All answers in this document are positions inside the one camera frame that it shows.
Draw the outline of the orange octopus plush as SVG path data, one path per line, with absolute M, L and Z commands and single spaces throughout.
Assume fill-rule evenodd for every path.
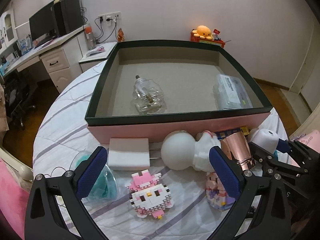
M 192 30 L 194 37 L 198 37 L 203 40 L 212 40 L 212 31 L 205 25 L 199 25 L 196 29 Z

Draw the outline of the teal toy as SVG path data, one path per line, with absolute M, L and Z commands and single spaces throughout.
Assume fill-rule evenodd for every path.
M 82 198 L 82 202 L 87 206 L 95 206 L 98 204 L 106 204 L 116 200 L 118 194 L 116 179 L 106 164 L 100 172 L 93 188 L 86 198 Z

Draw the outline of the red toy storage box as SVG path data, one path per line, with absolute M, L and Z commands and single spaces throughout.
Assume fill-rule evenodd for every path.
M 200 37 L 196 37 L 196 36 L 194 36 L 193 30 L 190 33 L 190 41 L 191 42 L 213 44 L 216 46 L 220 46 L 221 48 L 224 48 L 224 46 L 226 44 L 223 40 L 208 40 L 208 39 L 201 39 Z

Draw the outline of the white power adapter block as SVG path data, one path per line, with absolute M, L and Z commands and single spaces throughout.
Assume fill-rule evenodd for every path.
M 150 168 L 150 160 L 161 157 L 150 157 L 147 138 L 111 138 L 108 147 L 107 165 L 115 171 L 142 171 Z

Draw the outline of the blue yellow flat box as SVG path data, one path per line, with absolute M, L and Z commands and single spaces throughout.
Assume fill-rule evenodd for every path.
M 247 128 L 247 126 L 242 126 L 242 127 L 238 127 L 238 128 L 234 128 L 234 129 L 228 129 L 228 130 L 224 130 L 224 131 L 219 131 L 219 132 L 215 132 L 217 138 L 219 140 L 224 139 L 225 137 L 228 137 L 234 133 L 238 133 L 241 132 L 244 136 L 249 135 L 249 129 Z

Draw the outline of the white wall power strip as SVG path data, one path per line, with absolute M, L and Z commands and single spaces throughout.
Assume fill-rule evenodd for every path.
M 102 14 L 98 16 L 98 20 L 101 23 L 105 23 L 106 26 L 111 26 L 112 22 L 116 22 L 117 20 L 121 19 L 121 12 L 111 12 L 107 14 Z

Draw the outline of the pink purple brick figure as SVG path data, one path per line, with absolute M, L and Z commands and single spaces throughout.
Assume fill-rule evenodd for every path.
M 228 210 L 235 202 L 235 199 L 228 195 L 220 178 L 215 172 L 207 172 L 205 191 L 208 203 L 217 210 Z

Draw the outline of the clear plastic packaged item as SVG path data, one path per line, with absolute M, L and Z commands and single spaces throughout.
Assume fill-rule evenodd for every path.
M 252 108 L 251 100 L 239 78 L 218 74 L 213 93 L 219 110 Z

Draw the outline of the white round-head figurine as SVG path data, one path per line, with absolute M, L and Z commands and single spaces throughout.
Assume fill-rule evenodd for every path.
M 186 131 L 174 131 L 167 135 L 161 147 L 161 159 L 172 170 L 192 167 L 196 171 L 214 172 L 209 161 L 210 149 L 221 147 L 217 135 L 204 131 L 194 138 Z

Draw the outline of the white low side cabinet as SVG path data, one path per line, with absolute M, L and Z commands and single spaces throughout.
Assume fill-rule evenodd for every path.
M 84 73 L 88 69 L 105 61 L 116 45 L 117 42 L 107 42 L 97 45 L 93 50 L 89 50 L 79 61 L 82 72 Z

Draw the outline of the black computer tower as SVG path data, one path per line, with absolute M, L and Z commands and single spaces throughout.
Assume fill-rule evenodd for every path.
M 64 36 L 83 25 L 79 0 L 59 0 L 52 7 L 55 31 Z

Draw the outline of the white plug night light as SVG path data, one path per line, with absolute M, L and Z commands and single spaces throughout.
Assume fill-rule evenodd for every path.
M 248 142 L 253 142 L 256 145 L 260 146 L 270 154 L 274 154 L 278 146 L 279 137 L 276 132 L 273 132 L 269 129 L 252 129 L 247 136 Z

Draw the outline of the pink white brick chick figure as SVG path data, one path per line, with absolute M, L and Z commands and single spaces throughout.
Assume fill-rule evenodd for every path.
M 161 183 L 161 177 L 161 173 L 150 174 L 149 170 L 131 174 L 131 182 L 126 188 L 130 192 L 130 204 L 139 218 L 162 219 L 165 210 L 173 207 L 171 191 Z

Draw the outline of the rose gold shiny cylinder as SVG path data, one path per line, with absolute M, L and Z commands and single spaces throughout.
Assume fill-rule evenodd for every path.
M 242 170 L 255 167 L 248 142 L 242 132 L 233 133 L 221 140 L 221 148 L 230 160 L 235 161 Z

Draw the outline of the white glass door cabinet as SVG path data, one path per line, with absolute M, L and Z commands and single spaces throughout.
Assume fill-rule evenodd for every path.
M 3 53 L 18 40 L 13 9 L 9 9 L 1 15 L 0 28 L 1 53 Z

